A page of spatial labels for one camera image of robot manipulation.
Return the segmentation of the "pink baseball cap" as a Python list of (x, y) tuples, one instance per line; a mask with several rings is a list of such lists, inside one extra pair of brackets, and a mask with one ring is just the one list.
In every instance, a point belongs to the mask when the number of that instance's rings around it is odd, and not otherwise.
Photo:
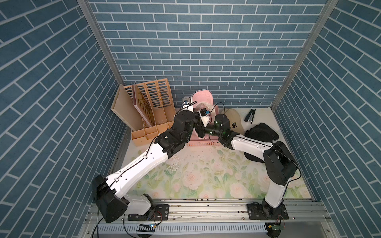
[(214, 101), (212, 93), (209, 90), (199, 90), (191, 96), (192, 103), (196, 101), (193, 105), (193, 111), (199, 113), (201, 109), (206, 108), (210, 111), (210, 122), (211, 123), (215, 116), (218, 107), (214, 108)]

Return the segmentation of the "beige baseball cap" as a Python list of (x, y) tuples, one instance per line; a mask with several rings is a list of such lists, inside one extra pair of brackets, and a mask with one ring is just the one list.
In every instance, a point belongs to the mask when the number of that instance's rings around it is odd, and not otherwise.
[(225, 116), (230, 121), (230, 128), (232, 131), (244, 135), (245, 130), (242, 126), (241, 116), (235, 109), (227, 109)]

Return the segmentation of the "black baseball cap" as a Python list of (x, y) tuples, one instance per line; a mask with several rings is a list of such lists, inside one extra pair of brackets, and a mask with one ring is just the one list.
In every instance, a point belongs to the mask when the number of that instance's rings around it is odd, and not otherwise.
[[(246, 131), (244, 136), (250, 139), (269, 143), (272, 143), (275, 139), (279, 139), (279, 135), (265, 123), (260, 123)], [(247, 152), (245, 152), (244, 155), (248, 160), (264, 163), (264, 160), (256, 155), (252, 155)]]

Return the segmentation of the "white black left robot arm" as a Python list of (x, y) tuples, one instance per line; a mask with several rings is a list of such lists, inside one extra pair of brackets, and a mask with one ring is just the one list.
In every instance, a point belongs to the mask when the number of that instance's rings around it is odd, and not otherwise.
[(145, 194), (129, 195), (132, 186), (156, 166), (170, 159), (190, 141), (194, 129), (202, 131), (208, 124), (206, 111), (181, 110), (174, 117), (172, 127), (153, 139), (149, 148), (117, 172), (92, 181), (92, 194), (106, 223), (112, 223), (124, 214), (138, 214), (151, 219), (155, 203)]

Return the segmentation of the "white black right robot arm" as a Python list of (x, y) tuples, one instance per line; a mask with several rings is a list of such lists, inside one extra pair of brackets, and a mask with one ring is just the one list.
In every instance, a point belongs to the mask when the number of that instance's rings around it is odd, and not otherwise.
[(263, 200), (263, 210), (268, 214), (281, 210), (286, 189), (299, 168), (286, 145), (281, 141), (254, 140), (234, 132), (224, 114), (216, 115), (214, 123), (209, 122), (205, 113), (195, 113), (195, 119), (194, 129), (198, 137), (216, 136), (224, 147), (256, 156), (265, 163), (270, 184)]

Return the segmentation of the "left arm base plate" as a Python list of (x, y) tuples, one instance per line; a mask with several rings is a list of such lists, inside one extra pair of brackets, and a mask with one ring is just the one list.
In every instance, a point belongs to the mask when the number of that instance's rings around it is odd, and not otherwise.
[(152, 206), (145, 214), (129, 214), (128, 221), (167, 221), (169, 214), (168, 204), (159, 204)]

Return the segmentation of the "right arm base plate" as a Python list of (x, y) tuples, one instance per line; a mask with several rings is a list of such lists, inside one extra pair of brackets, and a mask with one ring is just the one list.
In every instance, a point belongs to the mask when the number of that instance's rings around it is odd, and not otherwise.
[(289, 216), (285, 205), (282, 203), (277, 208), (253, 202), (247, 205), (250, 220), (288, 220)]

